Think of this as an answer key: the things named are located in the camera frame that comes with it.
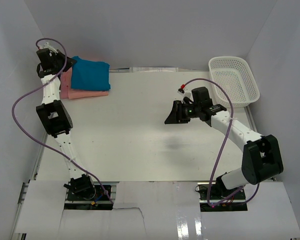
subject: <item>folded blue cloth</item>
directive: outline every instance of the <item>folded blue cloth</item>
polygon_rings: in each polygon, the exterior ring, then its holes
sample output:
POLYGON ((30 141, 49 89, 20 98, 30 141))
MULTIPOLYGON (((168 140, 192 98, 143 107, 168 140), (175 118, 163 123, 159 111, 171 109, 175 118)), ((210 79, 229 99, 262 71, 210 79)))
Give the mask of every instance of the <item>folded blue cloth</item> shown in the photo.
POLYGON ((104 61, 88 61, 74 56, 77 63, 72 67, 71 88, 86 91, 109 91, 109 67, 104 61))

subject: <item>folded pink cloth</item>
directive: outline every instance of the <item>folded pink cloth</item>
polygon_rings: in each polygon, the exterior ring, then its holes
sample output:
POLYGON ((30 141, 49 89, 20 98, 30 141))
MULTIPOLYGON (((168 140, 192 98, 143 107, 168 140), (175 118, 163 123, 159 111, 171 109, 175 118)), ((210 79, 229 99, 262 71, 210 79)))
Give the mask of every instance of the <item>folded pink cloth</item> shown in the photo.
POLYGON ((72 67, 62 73, 61 81, 61 99, 81 99, 81 98, 90 98, 90 97, 100 97, 108 96, 107 91, 85 91, 85 90, 76 90, 71 88, 71 76, 72 76, 72 67))

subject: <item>laundry basket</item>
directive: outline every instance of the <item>laundry basket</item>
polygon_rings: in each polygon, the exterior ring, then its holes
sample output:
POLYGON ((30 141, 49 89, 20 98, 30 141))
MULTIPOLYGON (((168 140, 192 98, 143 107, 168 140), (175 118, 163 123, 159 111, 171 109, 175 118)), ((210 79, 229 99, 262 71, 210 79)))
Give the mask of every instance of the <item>laundry basket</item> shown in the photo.
MULTIPOLYGON (((210 79, 229 96, 234 108, 243 108, 257 101, 260 92, 248 63, 236 56, 218 56, 209 61, 210 79)), ((215 100, 226 108, 230 104, 223 92, 213 85, 215 100)))

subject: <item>white backdrop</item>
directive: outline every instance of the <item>white backdrop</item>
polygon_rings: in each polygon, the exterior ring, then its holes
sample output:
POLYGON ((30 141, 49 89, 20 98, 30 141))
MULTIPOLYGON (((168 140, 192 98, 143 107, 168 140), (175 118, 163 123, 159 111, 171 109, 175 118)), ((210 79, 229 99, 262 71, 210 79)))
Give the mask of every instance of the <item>white backdrop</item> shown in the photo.
POLYGON ((255 124, 279 140, 279 178, 300 227, 300 0, 278 0, 247 60, 261 95, 251 106, 255 124))
POLYGON ((25 0, 45 37, 112 68, 245 58, 277 0, 25 0))
MULTIPOLYGON (((19 130, 11 108, 21 95, 41 85, 36 74, 35 42, 40 30, 22 0, 0 1, 0 240, 8 240, 23 182, 28 182, 39 146, 19 130)), ((44 129, 36 113, 42 93, 20 102, 21 124, 42 139, 44 129)))

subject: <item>purple cable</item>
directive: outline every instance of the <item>purple cable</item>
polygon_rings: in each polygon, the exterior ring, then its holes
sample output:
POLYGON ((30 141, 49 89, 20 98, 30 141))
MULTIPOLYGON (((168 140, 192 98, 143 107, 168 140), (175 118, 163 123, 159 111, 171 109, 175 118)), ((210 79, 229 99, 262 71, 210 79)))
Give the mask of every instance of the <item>purple cable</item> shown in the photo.
POLYGON ((81 166, 79 166, 75 161, 73 161, 70 157, 68 157, 67 155, 65 155, 63 152, 61 152, 61 151, 59 151, 59 150, 57 150, 57 149, 55 149, 55 148, 53 148, 53 147, 51 147, 51 146, 49 146, 49 145, 43 143, 43 142, 41 142, 41 141, 35 139, 33 136, 30 135, 30 133, 28 133, 28 132, 21 126, 21 124, 20 124, 20 123, 18 122, 18 120, 17 120, 16 114, 15 114, 15 109, 16 109, 17 104, 18 104, 22 99, 24 99, 25 97, 29 96, 30 94, 35 93, 36 91, 38 91, 38 90, 44 88, 44 87, 47 86, 49 83, 51 83, 54 79, 56 79, 56 77, 57 77, 58 75, 60 75, 60 74, 63 72, 63 70, 65 69, 65 67, 66 67, 66 65, 67 65, 67 51, 66 51, 65 47, 62 45, 62 43, 59 42, 58 40, 53 39, 53 38, 44 37, 44 38, 40 38, 39 40, 37 40, 37 41, 35 42, 35 45, 37 46, 37 48, 39 48, 38 43, 39 43, 40 41, 42 41, 42 40, 50 40, 50 41, 54 41, 54 42, 58 43, 58 44, 62 47, 63 52, 64 52, 64 56, 65 56, 65 62, 64 62, 64 65, 63 65, 63 67, 61 68, 61 70, 60 70, 55 76, 53 76, 53 78, 51 78, 51 79, 49 80, 49 82, 43 84, 42 86, 40 86, 40 87, 38 87, 38 88, 36 88, 36 89, 34 89, 34 90, 32 90, 32 91, 30 91, 30 92, 24 94, 24 95, 22 95, 21 97, 19 97, 19 98, 14 102, 14 104, 13 104, 13 106, 12 106, 12 110, 11 110, 11 112, 12 112, 12 118, 13 118, 15 124, 21 129, 21 131, 22 131, 25 135, 27 135, 31 140, 33 140, 33 141, 36 142, 37 144, 40 144, 40 145, 42 145, 42 146, 44 146, 44 147, 46 147, 46 148, 48 148, 48 149, 50 149, 50 150, 52 150, 52 151, 55 151, 56 153, 62 155, 63 157, 65 157, 66 159, 68 159, 73 165, 75 165, 78 169, 80 169, 81 171, 85 172, 86 174, 91 175, 92 177, 94 177, 94 178, 98 181, 98 183, 100 184, 100 187, 102 188, 104 194, 108 197, 109 201, 110 201, 112 204, 114 204, 114 202, 112 201, 112 199, 110 198, 110 196, 109 196, 109 194, 108 194, 108 191, 105 189, 105 187, 103 186, 103 184, 100 182, 100 180, 99 180, 94 174, 92 174, 91 172, 89 172, 89 171, 85 170, 84 168, 82 168, 81 166))
POLYGON ((213 181, 213 179, 214 179, 214 176, 215 176, 215 173, 216 173, 216 170, 217 170, 217 166, 218 166, 218 164, 219 164, 219 161, 220 161, 222 152, 223 152, 223 150, 224 150, 224 148, 225 148, 226 142, 227 142, 228 137, 229 137, 229 134, 230 134, 230 129, 231 129, 232 122, 233 122, 233 117, 234 117, 234 106, 233 106, 233 104, 232 104, 232 102, 231 102, 229 96, 227 95, 227 93, 223 90, 223 88, 222 88, 219 84, 215 83, 214 81, 211 81, 211 80, 206 79, 206 78, 195 78, 195 79, 192 79, 192 80, 186 82, 186 83, 184 84, 184 86, 187 86, 189 83, 192 83, 192 82, 197 81, 197 80, 206 81, 206 82, 209 82, 209 83, 211 83, 211 84, 216 85, 216 86, 221 90, 221 92, 223 92, 223 94, 225 95, 226 99, 228 100, 228 102, 229 102, 229 104, 230 104, 230 108, 231 108, 229 126, 228 126, 228 128, 227 128, 227 130, 226 130, 226 134, 225 134, 225 136, 224 136, 224 139, 223 139, 222 145, 221 145, 221 147, 220 147, 218 156, 216 157, 216 160, 215 160, 215 163, 214 163, 214 166, 213 166, 213 170, 212 170, 212 173, 211 173, 211 176, 210 176, 210 180, 209 180, 208 191, 207 191, 207 199, 206 199, 206 200, 207 200, 207 203, 208 203, 208 205, 209 205, 210 207, 214 207, 214 206, 218 206, 219 204, 223 203, 224 201, 226 201, 226 200, 232 198, 232 196, 236 195, 239 191, 241 191, 241 190, 244 188, 243 186, 238 187, 237 190, 235 190, 235 191, 232 192, 230 195, 226 196, 225 198, 221 199, 220 201, 218 201, 218 202, 215 203, 215 204, 212 204, 212 203, 210 202, 210 193, 211 193, 212 181, 213 181))
POLYGON ((254 194, 247 201, 244 201, 244 202, 241 202, 241 203, 238 203, 238 204, 235 204, 235 205, 236 206, 241 206, 243 204, 246 204, 246 203, 250 202, 257 195, 259 187, 260 187, 260 183, 257 184, 256 189, 254 191, 254 194))

